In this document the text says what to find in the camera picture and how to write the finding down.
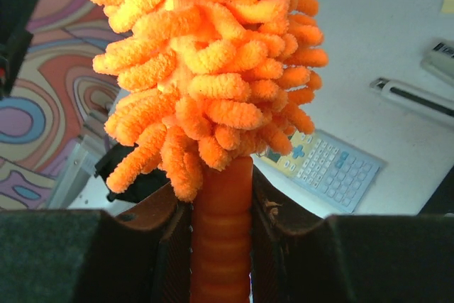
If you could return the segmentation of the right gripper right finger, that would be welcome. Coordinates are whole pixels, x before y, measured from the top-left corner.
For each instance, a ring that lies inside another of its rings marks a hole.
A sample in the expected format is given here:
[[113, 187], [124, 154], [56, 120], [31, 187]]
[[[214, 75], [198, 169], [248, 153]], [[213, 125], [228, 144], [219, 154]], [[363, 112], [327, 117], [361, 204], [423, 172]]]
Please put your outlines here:
[[453, 219], [324, 219], [253, 171], [255, 302], [452, 302]]

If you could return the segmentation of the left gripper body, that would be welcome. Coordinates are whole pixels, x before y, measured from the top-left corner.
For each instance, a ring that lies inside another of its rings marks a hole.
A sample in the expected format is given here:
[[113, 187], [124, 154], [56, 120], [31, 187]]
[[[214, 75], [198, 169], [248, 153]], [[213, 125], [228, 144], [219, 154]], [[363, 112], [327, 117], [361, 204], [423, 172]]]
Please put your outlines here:
[[1, 0], [1, 98], [13, 89], [33, 39], [27, 25], [39, 0]]

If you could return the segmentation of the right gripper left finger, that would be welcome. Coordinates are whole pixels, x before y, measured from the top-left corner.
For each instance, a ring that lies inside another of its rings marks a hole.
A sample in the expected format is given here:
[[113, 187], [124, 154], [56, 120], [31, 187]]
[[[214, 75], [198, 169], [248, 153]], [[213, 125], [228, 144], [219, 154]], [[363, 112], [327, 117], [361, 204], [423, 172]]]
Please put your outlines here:
[[1, 213], [2, 302], [188, 302], [189, 205], [164, 186], [118, 216]]

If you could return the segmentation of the orange microfiber duster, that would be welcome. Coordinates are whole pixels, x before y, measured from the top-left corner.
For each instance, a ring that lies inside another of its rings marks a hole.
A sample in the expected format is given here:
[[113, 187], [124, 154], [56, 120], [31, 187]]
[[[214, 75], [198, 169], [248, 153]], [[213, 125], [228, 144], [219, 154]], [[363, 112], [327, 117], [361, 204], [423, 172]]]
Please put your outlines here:
[[289, 135], [312, 133], [301, 105], [328, 64], [317, 0], [147, 0], [128, 36], [156, 32], [173, 68], [157, 90], [172, 110], [160, 169], [193, 210], [192, 302], [250, 296], [252, 154], [291, 152]]

